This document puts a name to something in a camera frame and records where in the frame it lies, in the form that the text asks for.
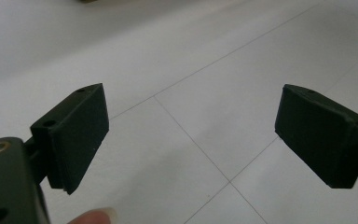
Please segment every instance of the tile grout line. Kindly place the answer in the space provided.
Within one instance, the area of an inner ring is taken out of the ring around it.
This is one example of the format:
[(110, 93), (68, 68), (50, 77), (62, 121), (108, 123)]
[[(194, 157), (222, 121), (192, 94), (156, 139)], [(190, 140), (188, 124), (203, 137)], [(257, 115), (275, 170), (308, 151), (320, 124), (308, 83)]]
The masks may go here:
[(327, 1), (324, 0), (327, 4), (329, 4), (330, 6), (336, 7), (338, 9), (340, 9), (342, 12), (354, 17), (356, 20), (358, 20), (358, 16), (354, 13), (349, 12), (347, 9), (345, 9), (344, 7), (339, 7), (338, 5), (336, 5), (335, 3), (331, 2), (331, 1)]
[(221, 61), (221, 60), (223, 60), (223, 59), (225, 59), (225, 58), (228, 57), (229, 55), (231, 55), (231, 54), (237, 52), (237, 51), (240, 50), (240, 49), (245, 48), (246, 46), (248, 46), (249, 44), (253, 43), (253, 42), (256, 41), (257, 39), (263, 37), (264, 35), (267, 35), (267, 34), (273, 32), (274, 30), (276, 30), (276, 29), (282, 27), (282, 26), (285, 25), (287, 22), (292, 21), (292, 20), (294, 20), (295, 18), (297, 18), (297, 17), (299, 17), (299, 16), (301, 16), (301, 15), (307, 13), (308, 11), (312, 10), (313, 8), (319, 6), (322, 2), (316, 4), (316, 5), (313, 6), (313, 7), (309, 7), (308, 9), (306, 9), (306, 10), (300, 12), (299, 14), (297, 14), (297, 15), (295, 15), (294, 17), (290, 18), (289, 20), (284, 21), (283, 23), (279, 24), (278, 26), (276, 26), (276, 27), (272, 28), (271, 30), (265, 32), (264, 34), (262, 34), (262, 35), (256, 37), (256, 38), (253, 39), (253, 40), (250, 40), (249, 42), (247, 42), (247, 43), (245, 43), (244, 45), (238, 47), (237, 49), (232, 50), (231, 52), (227, 53), (226, 55), (223, 55), (223, 56), (220, 57), (219, 59), (217, 59), (217, 60), (215, 60), (215, 61), (213, 61), (213, 62), (211, 62), (211, 63), (206, 64), (205, 66), (201, 67), (200, 69), (198, 69), (197, 71), (193, 72), (193, 73), (190, 74), (189, 76), (181, 78), (180, 80), (174, 82), (172, 85), (168, 86), (167, 88), (164, 88), (163, 90), (158, 91), (158, 92), (155, 93), (154, 95), (152, 95), (152, 96), (146, 98), (145, 100), (139, 102), (138, 104), (136, 104), (136, 105), (134, 105), (134, 106), (132, 106), (132, 107), (130, 107), (130, 108), (128, 108), (128, 109), (126, 109), (126, 110), (120, 112), (120, 113), (118, 113), (117, 115), (113, 116), (111, 119), (117, 118), (118, 116), (124, 114), (125, 112), (127, 112), (127, 111), (133, 109), (133, 108), (136, 107), (137, 105), (140, 105), (141, 103), (143, 103), (143, 102), (149, 100), (150, 98), (157, 96), (158, 94), (160, 94), (160, 93), (162, 93), (163, 91), (166, 91), (167, 89), (169, 89), (169, 88), (171, 88), (171, 87), (177, 85), (178, 83), (184, 81), (185, 79), (188, 79), (188, 78), (190, 78), (190, 77), (193, 77), (194, 75), (196, 75), (198, 72), (202, 71), (203, 69), (205, 69), (205, 68), (207, 68), (207, 67), (209, 67), (209, 66), (211, 66), (211, 65), (213, 65), (213, 64), (215, 64), (215, 63), (217, 63), (217, 62), (219, 62), (219, 61)]
[(220, 170), (219, 167), (212, 161), (212, 159), (205, 153), (204, 150), (194, 141), (194, 139), (188, 134), (188, 132), (182, 127), (182, 125), (179, 124), (179, 122), (173, 117), (173, 115), (165, 108), (165, 106), (154, 96), (154, 99), (158, 102), (158, 104), (165, 110), (165, 112), (176, 122), (176, 124), (182, 129), (183, 132), (191, 139), (191, 141), (199, 148), (199, 150), (208, 158), (208, 160), (217, 168), (217, 170), (220, 171), (220, 173), (226, 178), (228, 183), (225, 184), (217, 193), (208, 201), (206, 202), (199, 210), (197, 210), (186, 222), (185, 224), (193, 217), (195, 216), (203, 207), (205, 207), (216, 195), (218, 195), (227, 185), (231, 185), (239, 194), (240, 196), (254, 209), (254, 211), (261, 217), (261, 219), (266, 223), (267, 221), (255, 210), (255, 208), (250, 204), (250, 202), (240, 193), (240, 191), (232, 184), (232, 180), (235, 179), (240, 173), (242, 173), (243, 170), (245, 170), (260, 154), (262, 154), (272, 143), (274, 143), (278, 137), (275, 137), (274, 140), (272, 140), (260, 153), (257, 154), (240, 172), (238, 172), (231, 180), (229, 180), (225, 174)]
[(267, 223), (267, 221), (260, 215), (260, 213), (257, 212), (257, 210), (255, 210), (255, 208), (252, 206), (252, 204), (243, 196), (243, 194), (237, 189), (237, 187), (235, 187), (231, 182), (229, 183), (239, 194), (240, 196), (254, 209), (254, 211), (261, 217), (261, 219), (263, 219), (263, 221)]
[(229, 179), (223, 174), (223, 172), (220, 170), (220, 168), (214, 163), (214, 161), (211, 160), (211, 158), (205, 153), (205, 151), (199, 146), (199, 144), (194, 141), (194, 139), (188, 134), (188, 132), (182, 127), (182, 125), (179, 124), (179, 122), (173, 117), (173, 115), (165, 108), (165, 106), (156, 98), (154, 99), (158, 102), (158, 104), (165, 110), (165, 112), (175, 121), (175, 123), (182, 129), (183, 132), (191, 139), (191, 141), (197, 146), (197, 148), (208, 158), (208, 160), (217, 168), (217, 170), (225, 177), (225, 179), (229, 182)]
[(353, 66), (351, 66), (347, 71), (343, 72), (342, 77), (340, 77), (336, 83), (334, 83), (329, 89), (327, 89), (327, 91), (324, 92), (324, 94), (329, 93), (342, 79), (347, 77), (350, 74), (350, 72), (354, 69), (354, 67), (356, 67), (357, 64), (358, 61)]
[(216, 197), (223, 189), (225, 189), (230, 183), (226, 183), (225, 186), (223, 186), (219, 191), (217, 191), (217, 193), (215, 193), (215, 195), (208, 200), (208, 202), (206, 202), (201, 208), (199, 208), (184, 224), (186, 224), (188, 221), (191, 220), (191, 218), (193, 218), (203, 207), (205, 207), (214, 197)]
[(261, 152), (259, 152), (245, 167), (243, 167), (234, 177), (232, 177), (230, 180), (228, 180), (230, 183), (238, 176), (240, 175), (250, 164), (252, 164), (253, 161), (255, 161), (255, 159), (257, 159), (267, 148), (269, 148), (269, 146), (272, 145), (272, 143), (274, 143), (277, 139), (279, 138), (279, 136), (275, 137), (274, 140), (272, 140), (263, 150), (261, 150)]

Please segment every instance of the white tile floor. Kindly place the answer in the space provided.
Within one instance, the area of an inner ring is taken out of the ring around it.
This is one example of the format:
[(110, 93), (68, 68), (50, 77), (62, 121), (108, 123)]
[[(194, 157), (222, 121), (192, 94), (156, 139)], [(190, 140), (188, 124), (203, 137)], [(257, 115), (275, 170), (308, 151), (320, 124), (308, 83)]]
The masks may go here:
[(0, 1), (0, 137), (102, 82), (111, 131), (52, 223), (358, 223), (274, 133), (282, 86), (358, 112), (358, 16), (321, 0)]

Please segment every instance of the finger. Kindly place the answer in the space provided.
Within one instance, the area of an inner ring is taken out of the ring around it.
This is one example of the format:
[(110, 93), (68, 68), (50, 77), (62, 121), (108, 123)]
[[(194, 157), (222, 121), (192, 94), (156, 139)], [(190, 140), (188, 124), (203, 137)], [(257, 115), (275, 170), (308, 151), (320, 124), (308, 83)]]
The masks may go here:
[(116, 220), (117, 214), (113, 208), (101, 208), (88, 211), (69, 224), (116, 224)]

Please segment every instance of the floor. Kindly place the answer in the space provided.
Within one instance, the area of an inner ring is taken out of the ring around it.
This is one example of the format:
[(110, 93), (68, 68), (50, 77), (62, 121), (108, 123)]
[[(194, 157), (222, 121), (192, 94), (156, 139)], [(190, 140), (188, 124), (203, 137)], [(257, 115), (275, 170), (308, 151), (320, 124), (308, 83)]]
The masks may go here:
[(358, 16), (334, 1), (0, 2), (0, 137), (99, 82), (110, 132), (73, 195), (42, 183), (52, 223), (358, 223), (358, 181), (330, 189), (274, 132), (285, 83), (358, 112)]

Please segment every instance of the black plastic part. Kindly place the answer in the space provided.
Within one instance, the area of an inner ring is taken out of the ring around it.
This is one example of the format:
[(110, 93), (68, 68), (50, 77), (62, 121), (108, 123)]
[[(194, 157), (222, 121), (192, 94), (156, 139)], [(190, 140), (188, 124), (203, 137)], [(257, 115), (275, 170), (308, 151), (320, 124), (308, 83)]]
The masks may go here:
[(0, 138), (0, 146), (4, 149), (0, 151), (0, 224), (47, 224), (43, 195), (32, 177), (23, 142)]
[[(71, 194), (108, 131), (103, 85), (96, 84), (74, 91), (35, 122), (31, 126), (33, 139), (27, 145), (41, 150), (33, 161), (35, 166), (40, 156), (46, 157), (51, 187)], [(43, 179), (42, 173), (34, 176), (36, 181)]]
[(48, 160), (46, 150), (37, 147), (34, 139), (31, 138), (25, 142), (25, 148), (29, 157), (31, 171), (34, 176), (34, 182), (40, 184), (48, 174)]
[(285, 85), (276, 133), (335, 189), (350, 189), (358, 176), (358, 114), (320, 93)]

